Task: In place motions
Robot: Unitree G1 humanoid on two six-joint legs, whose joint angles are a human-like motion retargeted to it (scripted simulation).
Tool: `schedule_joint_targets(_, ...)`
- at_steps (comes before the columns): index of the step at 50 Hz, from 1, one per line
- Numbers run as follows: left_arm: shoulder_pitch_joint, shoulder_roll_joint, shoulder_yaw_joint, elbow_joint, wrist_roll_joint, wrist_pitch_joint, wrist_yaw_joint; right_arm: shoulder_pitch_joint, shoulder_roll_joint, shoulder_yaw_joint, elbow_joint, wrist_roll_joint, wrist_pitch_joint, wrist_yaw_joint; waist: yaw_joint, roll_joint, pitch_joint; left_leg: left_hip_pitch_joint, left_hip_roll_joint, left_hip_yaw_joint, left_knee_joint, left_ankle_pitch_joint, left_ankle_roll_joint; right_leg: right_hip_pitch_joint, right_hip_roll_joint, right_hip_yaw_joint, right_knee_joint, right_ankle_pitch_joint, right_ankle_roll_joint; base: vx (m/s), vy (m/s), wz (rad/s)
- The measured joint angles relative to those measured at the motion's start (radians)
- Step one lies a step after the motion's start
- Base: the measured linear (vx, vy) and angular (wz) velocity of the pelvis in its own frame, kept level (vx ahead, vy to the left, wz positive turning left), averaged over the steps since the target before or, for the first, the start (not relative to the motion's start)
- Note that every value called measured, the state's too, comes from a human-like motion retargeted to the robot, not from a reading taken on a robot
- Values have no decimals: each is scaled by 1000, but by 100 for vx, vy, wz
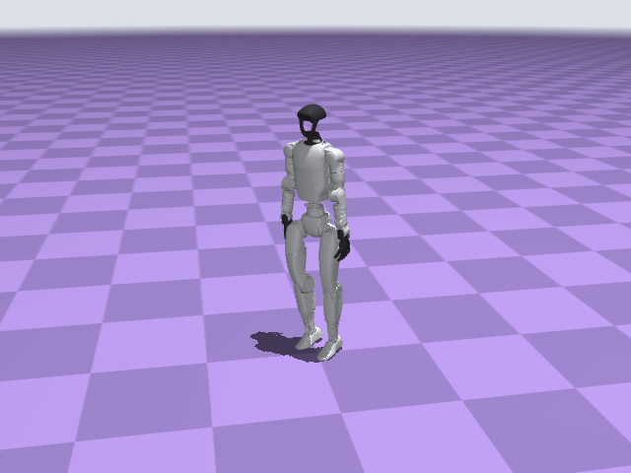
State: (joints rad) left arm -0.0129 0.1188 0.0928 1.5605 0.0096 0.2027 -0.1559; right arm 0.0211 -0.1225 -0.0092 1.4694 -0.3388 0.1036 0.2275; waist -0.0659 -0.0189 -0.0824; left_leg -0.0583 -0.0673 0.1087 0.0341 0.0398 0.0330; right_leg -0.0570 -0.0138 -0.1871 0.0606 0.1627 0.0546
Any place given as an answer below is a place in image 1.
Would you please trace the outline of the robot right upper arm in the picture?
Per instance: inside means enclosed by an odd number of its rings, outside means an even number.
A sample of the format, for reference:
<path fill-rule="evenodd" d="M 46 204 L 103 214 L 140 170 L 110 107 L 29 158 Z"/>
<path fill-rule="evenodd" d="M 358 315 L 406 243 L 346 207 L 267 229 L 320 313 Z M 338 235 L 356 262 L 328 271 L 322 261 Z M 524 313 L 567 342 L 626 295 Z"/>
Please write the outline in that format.
<path fill-rule="evenodd" d="M 292 149 L 295 143 L 296 142 L 286 144 L 283 149 L 287 176 L 282 179 L 281 186 L 289 191 L 294 191 L 296 189 L 292 154 Z"/>

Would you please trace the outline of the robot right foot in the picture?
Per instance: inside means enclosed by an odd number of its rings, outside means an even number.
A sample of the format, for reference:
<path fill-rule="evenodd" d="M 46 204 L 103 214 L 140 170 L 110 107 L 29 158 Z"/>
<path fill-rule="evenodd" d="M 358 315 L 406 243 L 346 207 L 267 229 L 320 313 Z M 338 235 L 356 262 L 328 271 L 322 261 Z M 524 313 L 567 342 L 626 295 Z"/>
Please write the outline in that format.
<path fill-rule="evenodd" d="M 319 339 L 321 336 L 323 336 L 322 330 L 319 327 L 315 326 L 315 333 L 312 335 L 309 335 L 309 333 L 305 333 L 301 340 L 297 343 L 295 348 L 298 350 L 307 349 L 313 344 L 314 341 Z"/>

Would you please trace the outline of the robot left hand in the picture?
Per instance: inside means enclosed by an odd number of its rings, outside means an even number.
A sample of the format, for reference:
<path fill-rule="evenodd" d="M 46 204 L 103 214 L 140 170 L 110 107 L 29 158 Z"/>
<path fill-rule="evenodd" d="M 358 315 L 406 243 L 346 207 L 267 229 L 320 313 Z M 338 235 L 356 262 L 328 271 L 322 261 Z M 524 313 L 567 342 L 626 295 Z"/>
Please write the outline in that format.
<path fill-rule="evenodd" d="M 342 259 L 344 259 L 347 254 L 350 252 L 350 241 L 349 241 L 349 234 L 347 236 L 344 236 L 344 233 L 342 230 L 338 230 L 337 231 L 337 237 L 338 239 L 340 239 L 340 243 L 339 243 L 339 249 L 337 251 L 337 253 L 334 255 L 334 258 L 338 257 L 338 255 L 340 254 L 340 257 L 337 259 L 337 261 L 340 261 Z"/>

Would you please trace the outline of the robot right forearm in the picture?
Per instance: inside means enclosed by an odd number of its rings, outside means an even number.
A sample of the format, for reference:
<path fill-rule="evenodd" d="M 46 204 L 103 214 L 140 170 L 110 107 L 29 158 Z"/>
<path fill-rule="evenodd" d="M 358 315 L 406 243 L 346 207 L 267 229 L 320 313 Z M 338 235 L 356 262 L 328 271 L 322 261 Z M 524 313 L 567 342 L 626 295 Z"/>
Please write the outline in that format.
<path fill-rule="evenodd" d="M 282 182 L 282 181 L 281 181 Z M 288 222 L 293 218 L 293 204 L 294 204 L 294 197 L 295 197 L 295 191 L 289 191 L 285 188 L 282 187 L 282 206 L 281 206 L 281 210 L 282 213 L 280 215 L 280 218 L 283 214 L 287 215 L 288 217 Z M 282 220 L 282 218 L 281 218 Z"/>

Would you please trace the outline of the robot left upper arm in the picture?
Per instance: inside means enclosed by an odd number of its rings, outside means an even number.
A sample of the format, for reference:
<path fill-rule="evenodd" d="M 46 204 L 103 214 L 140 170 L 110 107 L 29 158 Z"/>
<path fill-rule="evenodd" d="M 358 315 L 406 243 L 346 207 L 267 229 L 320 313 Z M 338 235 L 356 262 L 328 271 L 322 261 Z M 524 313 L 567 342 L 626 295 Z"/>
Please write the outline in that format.
<path fill-rule="evenodd" d="M 331 202 L 338 202 L 337 193 L 340 189 L 344 190 L 345 155 L 339 149 L 328 147 L 324 149 L 324 156 L 330 167 L 330 177 L 333 184 L 333 188 L 328 191 L 328 199 Z"/>

